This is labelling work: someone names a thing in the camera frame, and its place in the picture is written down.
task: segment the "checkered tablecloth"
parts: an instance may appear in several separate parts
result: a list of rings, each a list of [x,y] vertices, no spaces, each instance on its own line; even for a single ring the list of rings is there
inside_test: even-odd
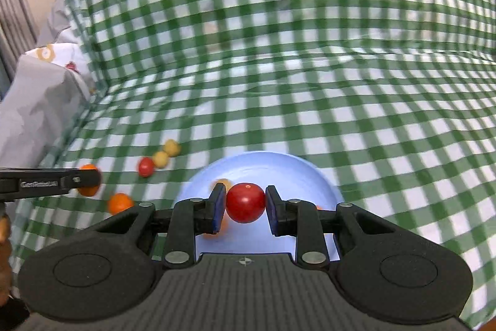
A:
[[[94,198],[25,200],[14,271],[126,192],[170,206],[249,150],[301,156],[346,201],[460,254],[472,327],[496,314],[495,0],[66,0],[98,84],[46,166],[95,163]],[[167,170],[136,164],[173,138]]]

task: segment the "metal screw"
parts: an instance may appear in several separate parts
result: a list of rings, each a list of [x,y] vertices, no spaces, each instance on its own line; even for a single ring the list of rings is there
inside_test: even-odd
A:
[[[307,264],[322,264],[326,260],[326,256],[318,251],[309,251],[302,255],[302,260]]]
[[[171,251],[165,256],[165,261],[170,264],[183,264],[189,260],[189,254],[184,251]]]

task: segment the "curtain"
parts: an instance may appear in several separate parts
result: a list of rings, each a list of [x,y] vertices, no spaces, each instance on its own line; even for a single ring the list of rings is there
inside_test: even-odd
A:
[[[14,78],[19,56],[35,48],[36,32],[27,0],[0,0],[0,96]]]

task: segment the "plate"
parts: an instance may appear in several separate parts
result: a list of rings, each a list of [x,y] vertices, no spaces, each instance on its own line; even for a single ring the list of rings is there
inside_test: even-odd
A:
[[[276,187],[282,200],[302,199],[322,209],[335,210],[343,197],[338,188],[329,184],[312,163],[284,153],[256,151],[230,156],[212,163],[195,174],[183,187],[181,201],[194,197],[208,198],[215,180],[227,178],[233,185],[252,182],[263,190]],[[296,239],[292,236],[275,237],[270,232],[267,214],[252,223],[241,224],[224,215],[219,234],[196,237],[197,258],[201,253],[291,253],[294,259]],[[329,257],[339,259],[332,234],[325,235]]]

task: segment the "red tomato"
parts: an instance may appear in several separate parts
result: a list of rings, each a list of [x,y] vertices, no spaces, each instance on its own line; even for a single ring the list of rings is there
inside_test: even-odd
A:
[[[155,164],[149,157],[144,157],[139,161],[138,174],[142,177],[150,177],[155,171]]]
[[[226,212],[238,223],[256,221],[265,211],[265,193],[256,184],[240,182],[226,196]]]

